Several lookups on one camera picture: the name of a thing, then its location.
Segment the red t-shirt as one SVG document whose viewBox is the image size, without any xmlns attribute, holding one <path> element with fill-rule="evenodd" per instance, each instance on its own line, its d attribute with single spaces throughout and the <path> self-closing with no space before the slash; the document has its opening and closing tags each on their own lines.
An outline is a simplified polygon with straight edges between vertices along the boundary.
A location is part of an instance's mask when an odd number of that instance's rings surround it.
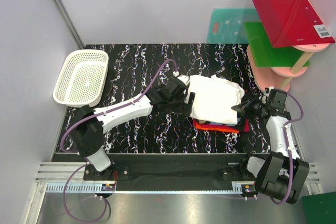
<svg viewBox="0 0 336 224">
<path fill-rule="evenodd" d="M 246 119 L 245 122 L 242 125 L 234 125 L 234 126 L 228 126 L 228 125 L 215 125 L 215 124 L 200 124 L 198 120 L 193 119 L 193 126 L 198 130 L 204 130 L 204 131 L 219 131 L 219 132 L 225 132 L 225 133 L 240 133 L 240 132 L 249 132 L 249 122 Z"/>
</svg>

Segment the white daisy print t-shirt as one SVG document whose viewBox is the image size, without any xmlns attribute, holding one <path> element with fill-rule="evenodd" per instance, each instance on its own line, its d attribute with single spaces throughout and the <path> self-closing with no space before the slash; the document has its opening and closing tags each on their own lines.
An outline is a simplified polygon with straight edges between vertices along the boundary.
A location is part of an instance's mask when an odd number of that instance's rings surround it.
<svg viewBox="0 0 336 224">
<path fill-rule="evenodd" d="M 235 82 L 213 75 L 190 76 L 188 95 L 195 94 L 190 117 L 220 124 L 238 124 L 233 106 L 241 104 L 244 89 Z"/>
</svg>

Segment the black printed t-shirt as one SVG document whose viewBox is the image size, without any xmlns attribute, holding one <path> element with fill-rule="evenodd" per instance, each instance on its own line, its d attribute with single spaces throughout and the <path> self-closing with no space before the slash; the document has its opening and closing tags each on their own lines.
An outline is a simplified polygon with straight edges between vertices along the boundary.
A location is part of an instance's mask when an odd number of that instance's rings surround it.
<svg viewBox="0 0 336 224">
<path fill-rule="evenodd" d="M 246 124 L 245 121 L 238 122 L 238 124 L 222 124 L 222 123 L 202 121 L 202 120 L 197 120 L 197 119 L 195 119 L 195 122 L 200 125 L 204 125 L 204 126 L 226 126 L 226 127 L 244 127 Z"/>
</svg>

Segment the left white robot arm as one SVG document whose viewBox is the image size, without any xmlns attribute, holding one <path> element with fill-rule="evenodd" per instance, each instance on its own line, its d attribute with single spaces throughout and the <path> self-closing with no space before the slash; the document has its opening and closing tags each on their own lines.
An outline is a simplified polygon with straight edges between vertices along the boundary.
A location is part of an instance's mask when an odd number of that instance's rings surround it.
<svg viewBox="0 0 336 224">
<path fill-rule="evenodd" d="M 191 77 L 180 75 L 167 84 L 149 88 L 124 102 L 93 109 L 86 105 L 79 109 L 69 136 L 78 155 L 96 171 L 111 166 L 111 160 L 103 150 L 103 135 L 112 128 L 129 120 L 158 113 L 177 113 L 190 116 L 195 93 L 189 92 Z"/>
</svg>

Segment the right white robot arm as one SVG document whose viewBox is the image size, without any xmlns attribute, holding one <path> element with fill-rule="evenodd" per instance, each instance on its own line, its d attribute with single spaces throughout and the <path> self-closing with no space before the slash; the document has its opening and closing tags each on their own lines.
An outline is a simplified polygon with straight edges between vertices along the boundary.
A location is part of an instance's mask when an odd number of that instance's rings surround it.
<svg viewBox="0 0 336 224">
<path fill-rule="evenodd" d="M 282 89 L 269 87 L 263 95 L 232 107 L 247 119 L 260 118 L 265 123 L 271 151 L 267 158 L 249 154 L 246 169 L 255 177 L 256 192 L 277 205 L 296 203 L 309 174 L 309 164 L 301 159 L 292 139 L 291 126 L 302 117 L 293 119 L 286 111 L 289 96 Z"/>
</svg>

